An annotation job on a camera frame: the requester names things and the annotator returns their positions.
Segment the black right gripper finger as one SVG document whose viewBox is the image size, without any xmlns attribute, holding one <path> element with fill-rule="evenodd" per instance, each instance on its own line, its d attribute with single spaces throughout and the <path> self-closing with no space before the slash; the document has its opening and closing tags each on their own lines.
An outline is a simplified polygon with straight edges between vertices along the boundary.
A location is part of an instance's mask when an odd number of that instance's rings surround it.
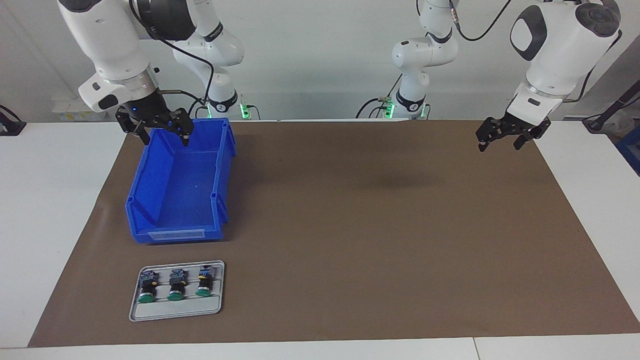
<svg viewBox="0 0 640 360">
<path fill-rule="evenodd" d="M 190 137 L 194 132 L 194 122 L 185 109 L 170 111 L 167 121 L 167 130 L 179 137 L 184 147 L 189 146 Z"/>
<path fill-rule="evenodd" d="M 134 120 L 126 109 L 116 110 L 116 120 L 124 133 L 132 133 L 145 146 L 150 144 L 151 138 L 144 123 Z"/>
</svg>

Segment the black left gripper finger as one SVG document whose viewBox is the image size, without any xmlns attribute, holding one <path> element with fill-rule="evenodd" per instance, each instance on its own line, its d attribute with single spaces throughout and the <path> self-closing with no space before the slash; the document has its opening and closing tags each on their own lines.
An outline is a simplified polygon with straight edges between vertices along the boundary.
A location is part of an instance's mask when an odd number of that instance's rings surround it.
<svg viewBox="0 0 640 360">
<path fill-rule="evenodd" d="M 493 141 L 505 137 L 502 118 L 486 118 L 475 132 L 478 140 L 478 150 L 485 152 Z"/>
<path fill-rule="evenodd" d="M 534 139 L 540 139 L 549 129 L 550 125 L 550 122 L 542 122 L 540 125 L 523 130 L 513 143 L 514 149 L 519 151 L 527 142 Z"/>
</svg>

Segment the green push button switch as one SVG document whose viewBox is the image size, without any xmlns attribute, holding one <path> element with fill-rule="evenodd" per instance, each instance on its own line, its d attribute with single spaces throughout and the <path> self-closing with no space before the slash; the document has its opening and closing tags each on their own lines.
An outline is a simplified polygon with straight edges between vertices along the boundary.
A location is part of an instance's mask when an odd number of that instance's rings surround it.
<svg viewBox="0 0 640 360">
<path fill-rule="evenodd" d="M 203 265 L 198 271 L 198 289 L 195 294 L 199 297 L 210 297 L 215 282 L 215 269 L 211 265 Z"/>
<path fill-rule="evenodd" d="M 188 284 L 188 273 L 184 269 L 172 269 L 169 274 L 170 290 L 167 300 L 176 302 L 185 298 L 185 290 Z"/>
<path fill-rule="evenodd" d="M 156 287 L 158 286 L 158 282 L 159 276 L 155 271 L 142 271 L 138 278 L 139 293 L 137 303 L 153 303 L 156 300 Z"/>
</svg>

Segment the black stand pole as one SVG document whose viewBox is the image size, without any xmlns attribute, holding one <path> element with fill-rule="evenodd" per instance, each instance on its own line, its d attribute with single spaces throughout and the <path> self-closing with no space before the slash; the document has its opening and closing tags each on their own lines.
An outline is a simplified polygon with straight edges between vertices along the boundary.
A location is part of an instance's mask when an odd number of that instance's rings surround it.
<svg viewBox="0 0 640 360">
<path fill-rule="evenodd" d="M 636 101 L 640 101 L 640 79 L 631 85 L 615 102 L 613 102 L 605 111 L 588 116 L 582 120 L 583 125 L 590 133 L 599 133 L 604 127 L 606 121 L 617 114 L 620 110 L 626 109 L 633 105 Z"/>
</svg>

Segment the blue plastic storage bin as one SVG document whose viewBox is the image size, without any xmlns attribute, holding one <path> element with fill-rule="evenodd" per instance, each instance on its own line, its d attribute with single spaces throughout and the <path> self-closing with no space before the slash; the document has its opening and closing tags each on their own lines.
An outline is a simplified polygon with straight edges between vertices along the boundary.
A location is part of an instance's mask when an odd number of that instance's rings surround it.
<svg viewBox="0 0 640 360">
<path fill-rule="evenodd" d="M 228 118 L 199 118 L 183 146 L 163 129 L 150 132 L 125 211 L 139 244 L 222 240 L 228 222 L 227 185 L 236 155 Z"/>
</svg>

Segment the blue crate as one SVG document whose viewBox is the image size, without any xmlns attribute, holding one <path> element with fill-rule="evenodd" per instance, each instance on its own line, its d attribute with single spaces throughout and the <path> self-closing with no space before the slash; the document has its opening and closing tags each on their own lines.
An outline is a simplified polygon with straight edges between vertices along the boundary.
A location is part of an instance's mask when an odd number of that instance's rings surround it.
<svg viewBox="0 0 640 360">
<path fill-rule="evenodd" d="M 615 148 L 640 177 L 640 125 L 620 139 Z"/>
</svg>

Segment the black clamp base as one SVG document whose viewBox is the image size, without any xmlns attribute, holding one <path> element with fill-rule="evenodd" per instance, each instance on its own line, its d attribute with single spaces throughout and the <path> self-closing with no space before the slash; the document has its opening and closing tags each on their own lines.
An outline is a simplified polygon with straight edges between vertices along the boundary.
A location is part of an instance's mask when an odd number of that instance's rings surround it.
<svg viewBox="0 0 640 360">
<path fill-rule="evenodd" d="M 0 104 L 0 137 L 18 136 L 26 125 L 15 112 Z"/>
</svg>

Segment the grey metal tray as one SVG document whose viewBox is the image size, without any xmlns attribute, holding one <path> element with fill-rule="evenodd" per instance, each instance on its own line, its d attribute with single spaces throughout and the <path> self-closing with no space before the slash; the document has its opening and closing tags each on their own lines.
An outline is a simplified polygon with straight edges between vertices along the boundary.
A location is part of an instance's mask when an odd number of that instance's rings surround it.
<svg viewBox="0 0 640 360">
<path fill-rule="evenodd" d="M 215 281 L 209 297 L 195 294 L 199 284 L 199 269 L 203 265 L 211 265 L 215 269 Z M 169 276 L 174 269 L 183 269 L 188 276 L 185 294 L 180 301 L 167 299 L 170 291 Z M 152 303 L 138 303 L 138 279 L 144 271 L 154 271 L 158 275 L 156 299 Z M 222 260 L 145 266 L 138 272 L 128 319 L 131 322 L 144 322 L 217 314 L 223 307 L 225 275 L 226 264 Z"/>
</svg>

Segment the brown table mat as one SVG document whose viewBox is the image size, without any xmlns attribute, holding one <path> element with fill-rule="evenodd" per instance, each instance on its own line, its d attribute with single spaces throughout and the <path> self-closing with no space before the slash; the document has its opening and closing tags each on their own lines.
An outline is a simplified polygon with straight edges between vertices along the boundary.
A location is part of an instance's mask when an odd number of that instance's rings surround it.
<svg viewBox="0 0 640 360">
<path fill-rule="evenodd" d="M 640 333 L 540 150 L 475 121 L 233 123 L 224 240 L 139 244 L 125 138 L 30 347 Z M 220 312 L 132 322 L 138 271 L 222 260 Z"/>
</svg>

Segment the white wall socket box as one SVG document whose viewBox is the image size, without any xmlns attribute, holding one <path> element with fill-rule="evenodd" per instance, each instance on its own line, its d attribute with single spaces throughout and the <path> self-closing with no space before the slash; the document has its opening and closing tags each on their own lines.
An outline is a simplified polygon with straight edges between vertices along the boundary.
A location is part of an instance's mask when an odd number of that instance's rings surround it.
<svg viewBox="0 0 640 360">
<path fill-rule="evenodd" d="M 60 122 L 103 122 L 108 112 L 94 112 L 81 98 L 62 98 L 54 96 L 51 112 Z"/>
</svg>

